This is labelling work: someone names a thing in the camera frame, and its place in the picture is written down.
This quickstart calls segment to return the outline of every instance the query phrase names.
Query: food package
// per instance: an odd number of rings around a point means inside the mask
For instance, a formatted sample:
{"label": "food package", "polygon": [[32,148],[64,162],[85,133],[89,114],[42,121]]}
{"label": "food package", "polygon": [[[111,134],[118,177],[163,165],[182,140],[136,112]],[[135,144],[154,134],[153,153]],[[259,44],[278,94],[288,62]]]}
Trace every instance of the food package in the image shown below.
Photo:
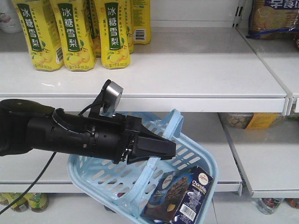
{"label": "food package", "polygon": [[13,0],[21,20],[34,67],[40,71],[60,69],[63,54],[49,0]]}
{"label": "food package", "polygon": [[107,69],[130,65],[125,0],[94,0],[100,23],[101,61]]}
{"label": "food package", "polygon": [[93,69],[96,57],[86,14],[86,0],[50,0],[62,44],[65,66],[71,71]]}
{"label": "food package", "polygon": [[87,0],[86,12],[89,22],[90,34],[93,40],[93,52],[96,57],[101,57],[100,28],[94,0]]}
{"label": "food package", "polygon": [[249,35],[275,39],[299,33],[299,0],[253,0]]}
{"label": "food package", "polygon": [[134,44],[151,41],[150,0],[131,0]]}
{"label": "food package", "polygon": [[193,224],[213,178],[200,166],[164,173],[142,217],[172,224]]}
{"label": "food package", "polygon": [[240,129],[266,129],[283,121],[278,113],[220,113],[224,124]]}

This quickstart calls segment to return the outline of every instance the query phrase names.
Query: green label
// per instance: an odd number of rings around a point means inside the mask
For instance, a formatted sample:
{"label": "green label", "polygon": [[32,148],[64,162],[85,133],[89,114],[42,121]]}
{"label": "green label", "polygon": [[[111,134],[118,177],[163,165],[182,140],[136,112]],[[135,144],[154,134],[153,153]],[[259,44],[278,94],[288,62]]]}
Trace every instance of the green label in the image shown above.
{"label": "green label", "polygon": [[121,40],[118,29],[118,3],[111,2],[105,4],[108,19],[109,45],[111,50],[121,49]]}
{"label": "green label", "polygon": [[31,15],[31,11],[29,8],[29,5],[27,4],[17,4],[23,20],[24,20],[24,25],[26,26],[26,30],[30,39],[30,44],[31,48],[34,51],[42,51],[41,43],[38,39],[36,27],[34,25],[34,20]]}
{"label": "green label", "polygon": [[90,34],[92,36],[92,39],[95,39],[94,29],[93,29],[93,19],[92,19],[92,13],[91,13],[91,1],[86,2],[86,12],[87,12],[87,19],[89,23],[89,29]]}
{"label": "green label", "polygon": [[80,51],[73,15],[73,5],[61,3],[58,4],[58,7],[64,24],[68,49],[69,51]]}

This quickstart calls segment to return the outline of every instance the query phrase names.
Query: barcode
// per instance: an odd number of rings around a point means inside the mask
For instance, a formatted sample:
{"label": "barcode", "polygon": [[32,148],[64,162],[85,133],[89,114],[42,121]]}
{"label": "barcode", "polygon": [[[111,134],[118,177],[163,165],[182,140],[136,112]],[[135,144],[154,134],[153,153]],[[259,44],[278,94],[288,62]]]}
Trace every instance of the barcode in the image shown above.
{"label": "barcode", "polygon": [[185,216],[187,216],[189,219],[191,219],[192,221],[196,216],[196,213],[185,204],[182,205],[179,211],[183,213]]}
{"label": "barcode", "polygon": [[60,48],[58,48],[57,50],[56,50],[56,62],[57,62],[57,64],[60,64],[60,62],[62,61],[62,59],[63,59],[63,53],[62,53],[62,48],[60,47]]}
{"label": "barcode", "polygon": [[134,41],[145,41],[145,29],[135,30]]}

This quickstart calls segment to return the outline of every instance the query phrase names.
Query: basket handle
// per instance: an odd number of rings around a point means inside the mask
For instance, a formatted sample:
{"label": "basket handle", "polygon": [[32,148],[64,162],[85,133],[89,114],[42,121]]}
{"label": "basket handle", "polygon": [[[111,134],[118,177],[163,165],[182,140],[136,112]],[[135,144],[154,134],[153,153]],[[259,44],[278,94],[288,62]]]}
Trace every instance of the basket handle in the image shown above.
{"label": "basket handle", "polygon": [[170,139],[172,136],[179,137],[181,134],[184,117],[180,111],[173,109],[164,119],[161,120],[162,124],[167,124],[163,137]]}
{"label": "basket handle", "polygon": [[[181,113],[178,110],[173,109],[164,119],[160,121],[161,125],[166,125],[163,137],[166,139],[171,139],[172,136],[179,137],[183,120],[184,117],[181,115]],[[129,206],[131,209],[131,214],[135,217],[138,217],[141,213],[141,209],[143,209],[140,208],[139,203],[142,200],[147,183],[154,174],[159,161],[160,158],[150,158],[131,190],[122,198],[115,200],[114,203],[116,205]]]}

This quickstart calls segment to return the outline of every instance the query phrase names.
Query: robotic arm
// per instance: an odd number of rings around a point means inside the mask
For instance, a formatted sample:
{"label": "robotic arm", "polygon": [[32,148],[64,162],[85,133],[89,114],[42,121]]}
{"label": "robotic arm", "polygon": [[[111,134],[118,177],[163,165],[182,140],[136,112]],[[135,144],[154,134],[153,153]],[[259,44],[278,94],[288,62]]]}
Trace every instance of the robotic arm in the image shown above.
{"label": "robotic arm", "polygon": [[[33,148],[133,163],[150,157],[168,160],[176,144],[145,128],[141,118],[112,113],[122,88],[107,80],[95,101],[79,115],[34,101],[0,101],[0,156],[23,154]],[[83,113],[90,109],[89,116]]]}

